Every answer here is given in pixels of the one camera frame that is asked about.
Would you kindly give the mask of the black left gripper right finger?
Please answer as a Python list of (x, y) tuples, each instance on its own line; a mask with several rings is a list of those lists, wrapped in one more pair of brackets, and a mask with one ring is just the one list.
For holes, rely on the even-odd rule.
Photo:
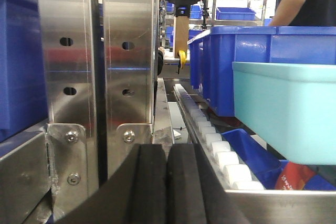
[(249, 223), (224, 192), (201, 147), (177, 144), (167, 160), (168, 223)]

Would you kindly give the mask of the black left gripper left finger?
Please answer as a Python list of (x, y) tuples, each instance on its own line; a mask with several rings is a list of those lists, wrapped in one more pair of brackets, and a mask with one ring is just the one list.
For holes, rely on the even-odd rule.
[(166, 158), (161, 145), (135, 144), (117, 171), (58, 223), (165, 223)]

